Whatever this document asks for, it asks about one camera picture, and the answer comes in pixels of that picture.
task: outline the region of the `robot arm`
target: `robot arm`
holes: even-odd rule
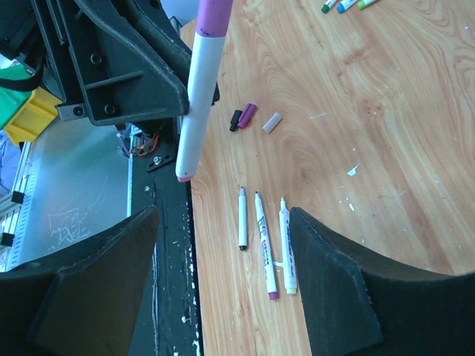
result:
[[[61,120],[152,135],[188,113],[191,51],[158,1],[2,0],[0,13],[0,53],[36,73],[28,87],[0,85],[41,85],[62,100]]]

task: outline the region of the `black marker cap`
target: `black marker cap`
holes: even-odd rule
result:
[[[238,123],[239,123],[239,118],[240,118],[240,115],[243,113],[243,111],[241,110],[236,110],[235,113],[232,115],[232,119],[231,119],[231,127],[229,128],[229,130],[231,131],[236,131],[236,129],[238,128]]]

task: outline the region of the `pink marker cap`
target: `pink marker cap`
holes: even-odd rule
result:
[[[269,293],[270,300],[277,300],[279,299],[279,292],[278,291],[271,291]]]
[[[254,104],[249,103],[246,105],[246,108],[243,110],[243,113],[239,117],[239,122],[237,126],[239,128],[245,128],[249,121],[251,121],[258,107]]]
[[[191,178],[193,178],[193,176],[191,176],[191,177],[177,177],[178,182],[180,182],[180,183],[190,182]]]

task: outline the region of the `wire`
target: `wire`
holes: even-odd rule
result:
[[[133,154],[134,156],[139,156],[139,157],[148,156],[149,154],[153,153],[157,149],[159,140],[160,140],[160,137],[154,133],[154,135],[152,136],[150,140],[148,140],[147,142],[141,145],[133,147],[131,149],[131,154]],[[148,149],[148,151],[146,151],[145,149],[149,145],[152,145],[152,146]]]
[[[127,155],[127,157],[130,157],[131,153],[128,150],[127,145],[125,144],[124,134],[122,133],[122,131],[118,132],[116,136],[119,137],[120,146],[122,147],[122,150]]]

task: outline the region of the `screw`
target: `screw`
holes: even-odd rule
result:
[[[114,115],[115,112],[116,112],[116,107],[113,106],[113,105],[107,104],[107,105],[104,107],[104,112],[105,112],[107,115]]]
[[[76,116],[82,116],[84,113],[83,109],[80,107],[80,106],[76,106],[74,109],[73,109],[73,114],[76,115]]]
[[[102,63],[102,57],[97,53],[91,54],[91,63],[93,65],[100,65]]]

